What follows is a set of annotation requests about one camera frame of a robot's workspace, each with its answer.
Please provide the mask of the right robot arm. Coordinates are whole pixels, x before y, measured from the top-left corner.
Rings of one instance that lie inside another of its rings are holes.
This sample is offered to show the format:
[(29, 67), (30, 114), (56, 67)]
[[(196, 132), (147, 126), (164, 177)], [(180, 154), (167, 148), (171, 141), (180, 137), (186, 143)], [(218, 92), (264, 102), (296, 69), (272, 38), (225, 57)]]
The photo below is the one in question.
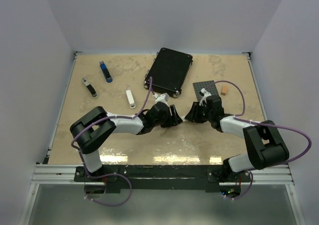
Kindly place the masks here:
[(194, 102), (185, 120), (209, 122), (213, 129), (245, 140), (247, 152), (223, 161), (218, 174), (220, 180), (232, 182), (243, 171), (261, 170), (289, 159), (289, 150), (271, 120), (262, 122), (262, 125), (238, 121), (234, 115), (224, 112), (219, 96), (208, 96), (200, 102)]

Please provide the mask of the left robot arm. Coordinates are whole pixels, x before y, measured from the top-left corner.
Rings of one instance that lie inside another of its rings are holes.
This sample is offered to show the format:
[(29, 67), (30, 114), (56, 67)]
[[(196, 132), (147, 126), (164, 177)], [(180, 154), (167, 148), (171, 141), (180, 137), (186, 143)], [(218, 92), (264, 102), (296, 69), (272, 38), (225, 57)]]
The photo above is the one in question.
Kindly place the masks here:
[(70, 126), (75, 148), (86, 167), (86, 176), (91, 181), (99, 181), (103, 177), (102, 161), (99, 148), (114, 133), (143, 135), (154, 127), (169, 128), (183, 122), (174, 105), (157, 102), (150, 109), (139, 114), (118, 115), (107, 112), (98, 106), (89, 111)]

